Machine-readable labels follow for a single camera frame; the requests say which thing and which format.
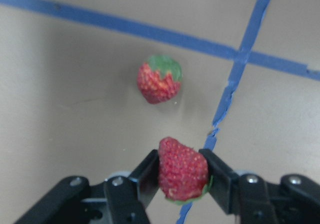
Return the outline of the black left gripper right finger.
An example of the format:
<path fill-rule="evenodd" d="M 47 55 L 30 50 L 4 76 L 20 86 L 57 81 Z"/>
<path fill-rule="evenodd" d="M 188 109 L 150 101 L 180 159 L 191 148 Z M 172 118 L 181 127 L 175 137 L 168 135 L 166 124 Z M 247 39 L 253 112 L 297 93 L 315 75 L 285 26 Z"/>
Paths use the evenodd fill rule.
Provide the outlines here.
<path fill-rule="evenodd" d="M 320 185 L 297 173 L 278 184 L 257 174 L 238 174 L 209 149 L 200 149 L 208 164 L 209 194 L 237 224 L 318 224 Z"/>

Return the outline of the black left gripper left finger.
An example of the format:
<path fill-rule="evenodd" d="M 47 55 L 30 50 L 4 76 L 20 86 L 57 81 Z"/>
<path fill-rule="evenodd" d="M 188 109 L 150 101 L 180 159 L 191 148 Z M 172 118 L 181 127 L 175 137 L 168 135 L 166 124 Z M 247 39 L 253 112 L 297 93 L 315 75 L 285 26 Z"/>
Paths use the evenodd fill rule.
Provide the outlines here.
<path fill-rule="evenodd" d="M 146 208 L 158 191 L 159 156 L 153 149 L 128 176 L 90 185 L 84 176 L 55 184 L 18 224 L 148 224 Z"/>

